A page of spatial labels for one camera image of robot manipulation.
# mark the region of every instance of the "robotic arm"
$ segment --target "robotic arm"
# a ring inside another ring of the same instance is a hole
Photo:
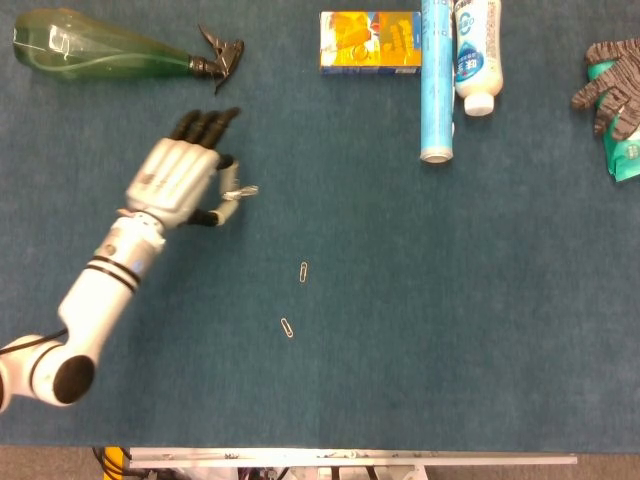
[[[0,412],[12,395],[56,406],[77,402],[91,387],[100,352],[164,246],[165,230],[184,224],[219,226],[244,196],[258,188],[238,188],[238,163],[213,148],[238,109],[186,114],[168,138],[149,153],[127,189],[128,209],[82,271],[58,314],[69,334],[29,335],[0,350]],[[196,208],[211,179],[220,176],[222,203],[211,211]]]

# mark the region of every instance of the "bottle cap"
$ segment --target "bottle cap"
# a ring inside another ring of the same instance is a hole
[[[482,117],[493,112],[493,104],[490,93],[472,93],[464,99],[464,111],[471,117]]]

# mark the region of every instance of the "black spray nozzle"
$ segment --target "black spray nozzle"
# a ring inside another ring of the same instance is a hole
[[[213,47],[216,52],[216,58],[208,60],[204,57],[192,56],[189,62],[189,69],[198,77],[213,78],[217,92],[218,88],[238,66],[244,52],[244,42],[242,40],[236,40],[233,43],[225,42],[207,31],[202,25],[198,25],[198,28],[205,40]]]

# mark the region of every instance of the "robot finger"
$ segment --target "robot finger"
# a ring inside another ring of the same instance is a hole
[[[193,122],[200,118],[201,114],[202,112],[200,110],[192,110],[187,113],[180,119],[176,128],[171,132],[171,135],[169,135],[169,138],[171,140],[184,140],[185,136],[189,133],[189,130],[191,130]]]
[[[227,129],[227,126],[231,123],[231,120],[233,120],[239,114],[240,109],[237,107],[222,112],[220,116],[216,118],[215,122],[213,122],[209,132],[200,141],[200,145],[205,148],[215,148],[218,140],[220,140],[220,137]]]
[[[193,123],[185,141],[189,143],[199,143],[209,130],[209,126],[214,123],[219,116],[220,112],[215,110],[201,115],[200,118]]]

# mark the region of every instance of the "yellow object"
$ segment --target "yellow object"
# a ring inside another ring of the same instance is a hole
[[[322,12],[322,73],[417,73],[420,12]]]
[[[124,468],[124,454],[119,447],[107,447],[105,448],[105,455],[116,465],[117,470],[122,470]],[[105,463],[109,466],[112,466],[109,461],[105,459]],[[111,476],[116,480],[122,480],[122,475],[118,475],[116,473],[112,473]],[[111,480],[109,476],[105,473],[103,476],[104,480]]]

